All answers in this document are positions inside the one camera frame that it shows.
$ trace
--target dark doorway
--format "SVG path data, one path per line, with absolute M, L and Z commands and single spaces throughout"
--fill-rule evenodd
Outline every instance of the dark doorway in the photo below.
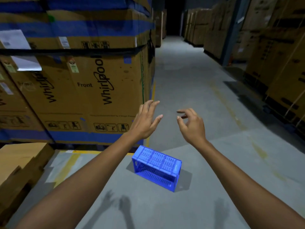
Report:
M 184 10 L 185 0 L 165 0 L 166 34 L 179 35 L 181 25 L 181 14 Z

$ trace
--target left hand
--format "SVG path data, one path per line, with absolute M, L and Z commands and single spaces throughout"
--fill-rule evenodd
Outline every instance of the left hand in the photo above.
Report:
M 139 112 L 128 131 L 137 140 L 148 138 L 156 130 L 163 117 L 163 115 L 159 115 L 153 122 L 155 108 L 159 103 L 160 101 L 154 102 L 153 100 L 149 100 L 140 105 Z

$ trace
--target warehouse aisle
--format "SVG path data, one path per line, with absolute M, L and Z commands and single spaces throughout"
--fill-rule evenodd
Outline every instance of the warehouse aisle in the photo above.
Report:
M 255 181 L 305 217 L 305 144 L 261 111 L 255 93 L 180 37 L 156 50 L 155 99 L 160 125 L 149 146 L 182 160 L 172 193 L 133 173 L 126 156 L 77 229 L 249 228 L 216 175 L 179 132 L 176 110 L 192 107 L 204 119 L 208 140 Z M 8 228 L 56 184 L 96 154 L 60 152 Z

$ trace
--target plastic crate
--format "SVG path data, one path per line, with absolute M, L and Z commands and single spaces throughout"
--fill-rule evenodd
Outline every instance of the plastic crate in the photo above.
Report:
M 132 156 L 135 173 L 175 192 L 182 161 L 140 146 Z

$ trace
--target blue steel column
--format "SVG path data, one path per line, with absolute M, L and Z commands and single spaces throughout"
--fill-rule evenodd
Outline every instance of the blue steel column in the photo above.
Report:
M 227 33 L 226 40 L 224 42 L 224 47 L 222 49 L 220 64 L 222 66 L 227 66 L 230 60 L 230 56 L 233 47 L 236 43 L 238 33 L 242 27 L 243 21 L 246 17 L 246 13 L 250 4 L 250 0 L 236 0 L 235 8 L 232 15 L 231 24 Z

